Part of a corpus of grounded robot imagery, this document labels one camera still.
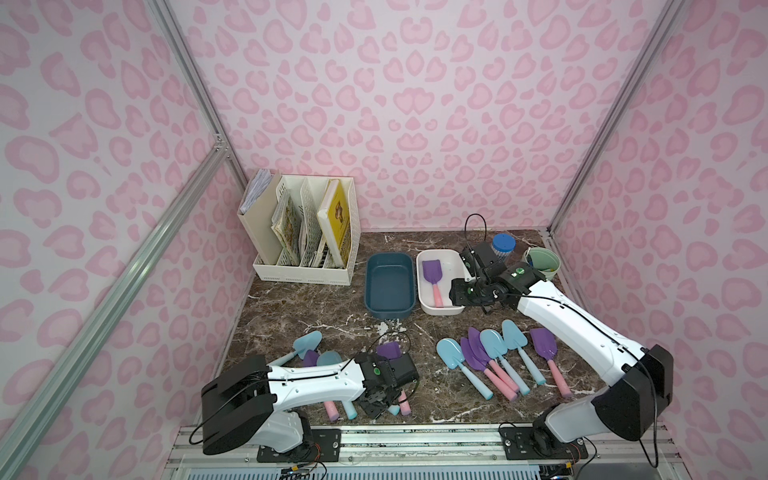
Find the teal round shovel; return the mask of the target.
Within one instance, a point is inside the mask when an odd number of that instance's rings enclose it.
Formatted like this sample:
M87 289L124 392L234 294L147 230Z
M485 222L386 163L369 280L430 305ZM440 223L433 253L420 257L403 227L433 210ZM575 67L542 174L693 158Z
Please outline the teal round shovel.
M465 357L458 342L443 338L438 341L436 351L446 366L451 370L459 369L485 400L493 398L493 392L464 364Z
M342 362L341 355L336 351L326 351L319 355L317 364L319 366L334 365ZM347 419L354 420L358 416L358 412L351 401L344 400L341 402Z

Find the white storage box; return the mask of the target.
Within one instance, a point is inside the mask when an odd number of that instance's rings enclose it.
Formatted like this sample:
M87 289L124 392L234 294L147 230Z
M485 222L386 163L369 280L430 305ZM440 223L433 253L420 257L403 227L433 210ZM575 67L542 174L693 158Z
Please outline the white storage box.
M440 260L442 266L442 279L438 283L444 303L442 308L436 308L434 306L432 286L423 276L422 262L434 259ZM458 315L465 310L464 306L454 304L449 296L453 280L470 279L469 272L464 266L460 254L456 250L432 249L422 251L416 257L416 267L418 297L422 310L425 313L433 316L453 316Z

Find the purple square shovel pink handle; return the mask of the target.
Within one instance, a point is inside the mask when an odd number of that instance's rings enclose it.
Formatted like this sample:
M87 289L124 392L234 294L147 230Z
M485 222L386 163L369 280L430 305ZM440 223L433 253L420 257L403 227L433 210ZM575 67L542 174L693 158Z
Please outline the purple square shovel pink handle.
M438 259L423 261L422 269L424 279L432 286L434 306L436 308L442 308L444 303L438 285L439 281L442 279L441 261Z

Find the dark teal storage box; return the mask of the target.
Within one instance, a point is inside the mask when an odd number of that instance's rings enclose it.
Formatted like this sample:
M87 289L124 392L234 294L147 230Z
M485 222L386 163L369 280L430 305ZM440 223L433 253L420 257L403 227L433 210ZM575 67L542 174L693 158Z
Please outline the dark teal storage box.
M403 252L372 255L366 265L364 304L377 319L407 318L417 303L414 262Z

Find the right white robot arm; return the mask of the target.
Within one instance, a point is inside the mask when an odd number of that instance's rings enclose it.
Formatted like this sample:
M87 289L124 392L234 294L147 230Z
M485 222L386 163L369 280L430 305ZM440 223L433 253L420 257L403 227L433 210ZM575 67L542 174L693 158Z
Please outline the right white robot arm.
M571 301L529 264L505 265L488 243L460 254L470 274L456 279L449 297L459 306L501 303L535 320L560 339L599 375L605 386L589 397L559 404L540 415L541 438L570 443L613 433L638 441L656 429L673 399L673 357L660 345L646 348L611 329Z

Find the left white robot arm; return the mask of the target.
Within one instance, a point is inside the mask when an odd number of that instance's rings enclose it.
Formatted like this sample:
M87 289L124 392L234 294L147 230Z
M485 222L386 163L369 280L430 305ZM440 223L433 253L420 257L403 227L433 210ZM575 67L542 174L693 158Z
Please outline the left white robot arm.
M335 364L301 368L269 365L264 356L255 355L202 388L203 453L218 455L254 443L297 454L314 444L302 407L352 402L376 419L418 380L408 354L388 359L362 351Z

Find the green cup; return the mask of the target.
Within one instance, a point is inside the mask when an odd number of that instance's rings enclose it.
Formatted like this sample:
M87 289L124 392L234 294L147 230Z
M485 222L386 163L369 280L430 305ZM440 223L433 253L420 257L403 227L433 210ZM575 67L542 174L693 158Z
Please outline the green cup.
M529 247L523 254L523 260L541 272L547 281L553 281L561 267L560 257L543 247Z

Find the teal pointed shovel far right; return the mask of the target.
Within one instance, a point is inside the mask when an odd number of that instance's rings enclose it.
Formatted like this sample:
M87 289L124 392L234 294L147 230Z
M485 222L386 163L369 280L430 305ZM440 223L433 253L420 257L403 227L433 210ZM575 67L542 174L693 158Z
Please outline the teal pointed shovel far right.
M532 359L524 350L524 347L528 344L528 341L522 331L512 320L505 319L502 322L502 334L507 348L517 351L535 383L537 385L544 385L546 383L544 376L541 374L538 367L534 364Z

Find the purple pointed shovel upper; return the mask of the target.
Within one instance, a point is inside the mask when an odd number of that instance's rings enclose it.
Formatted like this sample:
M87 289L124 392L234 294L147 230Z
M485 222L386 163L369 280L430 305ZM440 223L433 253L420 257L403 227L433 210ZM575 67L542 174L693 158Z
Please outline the purple pointed shovel upper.
M495 372L495 374L515 393L519 393L520 389L518 385L509 377L506 371L496 363L495 360L488 356L480 340L480 331L474 327L470 327L468 329L468 340L476 359L483 363L486 367L490 367Z

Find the purple shovel far right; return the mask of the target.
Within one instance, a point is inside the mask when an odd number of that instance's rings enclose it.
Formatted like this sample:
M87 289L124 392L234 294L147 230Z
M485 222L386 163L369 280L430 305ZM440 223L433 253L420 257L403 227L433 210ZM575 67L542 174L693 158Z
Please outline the purple shovel far right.
M530 330L530 336L536 353L546 360L561 396L565 399L571 398L572 391L555 363L558 348L554 334L546 328L534 328Z

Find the teal shovel far left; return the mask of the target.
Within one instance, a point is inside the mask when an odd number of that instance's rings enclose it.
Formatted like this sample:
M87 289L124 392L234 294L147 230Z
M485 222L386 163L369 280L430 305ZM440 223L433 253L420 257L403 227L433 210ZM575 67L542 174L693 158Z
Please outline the teal shovel far left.
M295 357L304 359L307 352L315 350L321 343L323 335L320 331L311 331L299 338L297 338L292 344L292 350L281 357L268 363L269 366L282 366L288 363Z

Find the white file organizer rack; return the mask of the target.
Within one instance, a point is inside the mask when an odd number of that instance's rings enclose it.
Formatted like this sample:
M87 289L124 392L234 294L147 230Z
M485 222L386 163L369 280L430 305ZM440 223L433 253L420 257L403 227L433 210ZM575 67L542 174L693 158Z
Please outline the white file organizer rack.
M256 274L264 281L350 285L361 236L354 180L350 177L280 175L281 181L276 190L277 200L283 193L289 192L301 219L299 235L301 261L298 266L287 265L287 258L282 249L277 262L274 265L267 265L261 261L257 253L253 263ZM351 217L351 249L345 268L335 267L317 221L318 207L328 181L331 179L341 180Z

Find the illustrated picture book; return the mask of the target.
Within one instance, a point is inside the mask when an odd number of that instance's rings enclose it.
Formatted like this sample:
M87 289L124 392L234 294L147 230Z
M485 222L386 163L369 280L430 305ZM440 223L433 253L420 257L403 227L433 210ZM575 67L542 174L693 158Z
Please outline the illustrated picture book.
M289 192L283 193L271 218L271 229L282 245L286 263L298 266L301 261L299 251L299 235L301 219Z

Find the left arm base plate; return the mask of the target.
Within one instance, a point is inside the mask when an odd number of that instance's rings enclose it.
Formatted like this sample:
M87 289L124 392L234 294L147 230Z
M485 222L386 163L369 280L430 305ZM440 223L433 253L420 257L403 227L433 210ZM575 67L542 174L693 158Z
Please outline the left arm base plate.
M312 429L302 443L287 453L278 453L274 449L261 446L257 454L258 463L305 463L321 461L338 462L342 430L336 428Z

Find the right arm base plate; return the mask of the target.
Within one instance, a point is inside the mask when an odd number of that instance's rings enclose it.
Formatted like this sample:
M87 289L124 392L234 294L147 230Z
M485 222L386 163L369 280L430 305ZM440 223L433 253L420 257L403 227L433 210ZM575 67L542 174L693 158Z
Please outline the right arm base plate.
M558 460L577 463L589 459L583 440L562 443L542 428L503 423L498 428L507 460Z

